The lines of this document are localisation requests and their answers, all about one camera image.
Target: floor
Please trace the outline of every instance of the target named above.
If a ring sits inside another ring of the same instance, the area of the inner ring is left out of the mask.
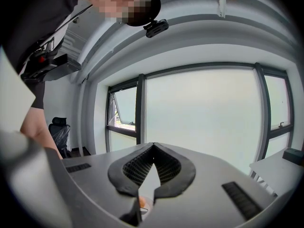
[[[85,147],[83,147],[83,151],[84,151],[84,156],[91,155]],[[68,154],[71,156],[70,158],[80,157],[80,153],[79,153],[78,148],[72,149],[72,151],[68,152]]]

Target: black office chair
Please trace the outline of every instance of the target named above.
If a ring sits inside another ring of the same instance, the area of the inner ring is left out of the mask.
[[[52,123],[48,126],[48,130],[51,133],[62,158],[68,158],[67,140],[70,129],[71,126],[67,125],[67,119],[61,117],[54,117]]]

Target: white panel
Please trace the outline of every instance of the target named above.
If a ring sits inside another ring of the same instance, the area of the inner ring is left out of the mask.
[[[105,146],[105,108],[108,87],[98,84],[94,105],[94,142],[96,154],[106,153]]]
[[[253,70],[203,70],[147,80],[147,142],[217,156],[249,174],[260,133]]]
[[[285,80],[282,78],[265,76],[270,97],[271,129],[290,124],[288,94]]]
[[[294,134],[291,148],[301,150],[304,140],[304,90],[299,71],[295,66],[287,70],[288,78],[293,92],[294,102]]]
[[[111,151],[122,150],[136,145],[136,138],[109,131]]]
[[[0,98],[0,129],[7,132],[19,131],[35,96],[18,77],[2,47],[0,47]]]
[[[287,148],[289,133],[270,139],[265,158]]]
[[[154,190],[161,186],[161,181],[158,177],[158,173],[155,165],[151,167],[146,179],[143,181],[142,185],[138,189],[138,194],[140,196],[148,197],[154,200]]]
[[[121,123],[135,123],[135,101],[137,87],[116,92],[115,103]]]

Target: open window pane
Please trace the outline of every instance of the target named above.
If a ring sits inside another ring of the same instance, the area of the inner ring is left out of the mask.
[[[265,76],[270,97],[271,129],[290,124],[290,109],[286,82],[283,78]]]
[[[110,150],[122,150],[136,145],[136,138],[109,131],[110,134]]]
[[[112,101],[113,101],[113,103],[112,103],[113,104],[112,105],[113,115],[112,115],[112,118],[109,121],[109,125],[114,126],[114,127],[119,127],[119,128],[124,128],[124,129],[129,129],[129,130],[135,131],[135,125],[121,123],[120,117],[119,117],[119,114],[118,114],[118,111],[117,111],[117,107],[116,107],[116,104],[115,104],[114,97],[112,98]]]
[[[270,139],[265,158],[287,148],[289,133]]]
[[[219,157],[245,174],[261,133],[253,70],[217,69],[147,80],[147,142]]]
[[[114,99],[122,124],[135,125],[135,102],[137,87],[115,92]]]

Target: white ceiling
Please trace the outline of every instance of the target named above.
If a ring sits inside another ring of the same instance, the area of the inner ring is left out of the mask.
[[[88,7],[90,2],[88,0],[79,0],[78,5],[75,6],[72,16]],[[98,28],[104,21],[104,16],[97,8],[92,7],[88,11],[79,16],[79,23],[70,23],[68,29],[77,34],[83,40],[87,41],[90,35]]]

